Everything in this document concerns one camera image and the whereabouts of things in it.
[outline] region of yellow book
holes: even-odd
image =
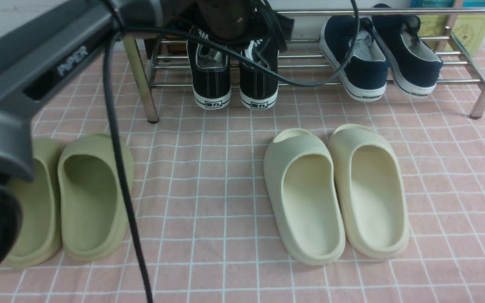
[[[420,16],[421,27],[419,36],[441,36],[447,21],[446,16]],[[465,49],[472,56],[476,55],[485,37],[485,15],[465,15],[458,16],[454,29],[454,34],[458,37]],[[429,42],[432,48],[437,46],[437,42]]]

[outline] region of black canvas sneaker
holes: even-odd
[[[208,39],[200,29],[192,29],[193,35]],[[192,73],[192,88],[196,103],[202,109],[223,109],[231,100],[229,58],[216,50],[187,42],[187,54]]]
[[[273,39],[254,40],[244,56],[271,71],[278,72],[279,49]],[[278,81],[245,63],[239,63],[240,94],[242,104],[248,109],[269,109],[278,97]]]

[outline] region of shoe rack rail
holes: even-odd
[[[478,100],[470,113],[470,118],[479,119],[485,112],[485,73],[477,66],[473,58],[469,55],[464,48],[458,37],[454,35],[452,27],[457,15],[474,15],[485,14],[485,8],[462,8],[463,0],[456,0],[454,7],[452,8],[370,8],[360,10],[361,16],[368,15],[448,15],[449,19],[445,26],[442,36],[436,37],[422,37],[425,41],[438,41],[437,55],[442,58],[456,57],[456,60],[450,60],[450,58],[443,60],[445,66],[463,66],[466,67],[470,77],[455,78],[455,79],[439,79],[437,84],[439,85],[477,85],[481,91]],[[352,10],[299,10],[299,11],[280,11],[279,13],[289,17],[328,17],[333,15],[352,15]],[[158,54],[158,48],[162,45],[169,44],[184,44],[185,40],[164,40],[162,38],[154,38],[147,40],[146,46],[148,46],[148,62],[144,65],[140,50],[137,47],[137,43],[134,37],[126,37],[123,40],[125,44],[125,50],[131,64],[132,73],[135,77],[140,97],[143,102],[143,107],[146,111],[147,119],[150,123],[158,122],[158,113],[152,99],[151,90],[153,88],[184,88],[191,87],[191,82],[157,82],[155,81],[156,71],[159,70],[186,70],[190,69],[187,56],[170,56],[164,54]],[[318,44],[319,40],[291,40],[289,44]],[[446,44],[449,44],[452,51],[444,51]],[[324,59],[323,55],[319,53],[318,48],[315,48],[315,53],[309,54],[296,54],[293,52],[282,53],[279,56],[279,70],[293,70],[293,69],[331,69],[330,64],[323,63],[324,60],[317,63],[289,63],[287,60],[291,59],[308,59],[320,60]],[[329,82],[326,85],[342,85],[339,81]]]

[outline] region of book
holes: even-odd
[[[454,0],[412,0],[412,8],[451,8]],[[466,0],[464,8],[485,8],[485,0]]]
[[[412,8],[452,7],[454,0],[412,0]],[[485,0],[466,0],[464,8],[484,8]],[[421,21],[420,36],[441,36],[446,25],[446,15],[419,16]],[[474,56],[477,54],[485,37],[485,15],[460,15],[452,29],[465,49]],[[435,49],[437,42],[428,43]]]

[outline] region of black power cord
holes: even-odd
[[[358,15],[358,7],[355,2],[355,0],[350,0],[351,4],[353,6],[353,12],[354,16],[357,20],[359,20],[359,15]],[[199,44],[203,44],[205,46],[208,46],[214,50],[217,50],[219,52],[222,52],[224,54],[233,56],[237,58],[239,61],[243,61],[256,69],[259,69],[260,71],[266,73],[269,75],[269,77],[272,77],[275,80],[291,84],[294,86],[302,86],[302,87],[316,87],[316,86],[321,86],[325,84],[326,82],[329,82],[333,80],[335,77],[338,77],[339,73],[345,68],[345,66],[349,62],[349,58],[353,54],[353,49],[355,45],[355,41],[358,35],[358,31],[360,29],[360,23],[357,22],[356,29],[353,34],[353,40],[351,47],[349,48],[348,51],[348,56],[344,59],[342,65],[338,68],[338,70],[335,71],[333,75],[331,75],[327,80],[321,81],[321,82],[297,82],[297,81],[292,81],[282,75],[279,75],[269,69],[266,69],[266,67],[263,67],[254,61],[241,56],[239,53],[235,52],[234,50],[230,50],[229,48],[226,48],[225,46],[222,46],[221,44],[212,42],[210,40],[206,40],[201,37],[197,37],[194,35],[191,35],[190,33],[183,32],[183,31],[177,31],[174,29],[164,29],[161,27],[134,27],[132,29],[129,29],[132,32],[142,32],[142,33],[156,33],[156,34],[167,34],[167,35],[173,35],[181,38],[186,38],[188,40],[192,40],[194,42],[197,42]],[[123,154],[121,152],[121,142],[119,138],[119,126],[117,125],[117,116],[115,114],[115,106],[114,106],[114,101],[113,101],[113,91],[112,91],[112,71],[111,71],[111,65],[112,65],[112,55],[113,55],[113,47],[115,43],[121,38],[120,34],[115,35],[111,41],[109,42],[108,46],[106,46],[106,53],[104,54],[104,67],[102,69],[102,80],[104,82],[104,97],[106,98],[106,112],[108,115],[108,123],[109,123],[109,128],[110,128],[110,134],[112,136],[112,143],[113,143],[113,152],[114,152],[114,157],[115,157],[115,164],[117,167],[117,176],[119,177],[119,184],[121,187],[121,193],[123,194],[123,201],[125,203],[125,209],[127,210],[127,216],[128,216],[128,223],[129,226],[131,227],[131,235],[132,235],[132,242],[134,245],[134,249],[136,251],[136,257],[138,260],[138,265],[140,267],[140,272],[142,275],[143,279],[143,286],[146,292],[146,298],[147,298],[147,303],[154,303],[153,297],[152,297],[152,287],[151,287],[151,282],[149,279],[149,273],[147,270],[147,264],[145,262],[145,258],[143,257],[143,250],[141,248],[141,243],[140,243],[140,234],[138,232],[137,228],[137,222],[136,222],[136,215],[133,210],[132,206],[132,198],[130,194],[130,190],[128,187],[127,183],[127,177],[125,173],[125,165],[123,164]]]
[[[127,176],[125,173],[125,165],[123,164],[123,154],[121,152],[121,142],[119,138],[119,126],[117,125],[117,116],[115,115],[115,106],[113,102],[112,91],[112,55],[113,47],[119,40],[120,35],[115,35],[106,47],[104,54],[104,67],[102,68],[102,80],[104,82],[104,97],[106,98],[106,112],[108,113],[108,123],[110,134],[112,135],[113,153],[115,156],[115,165],[117,167],[117,176],[119,177],[119,185],[121,193],[123,194],[123,201],[127,209],[128,224],[131,226],[132,242],[136,257],[138,259],[138,266],[143,279],[143,287],[147,296],[147,303],[154,303],[152,299],[152,288],[149,280],[149,273],[147,271],[147,264],[143,257],[143,250],[140,243],[140,235],[138,233],[138,226],[136,223],[136,215],[132,206],[131,192],[127,184]]]

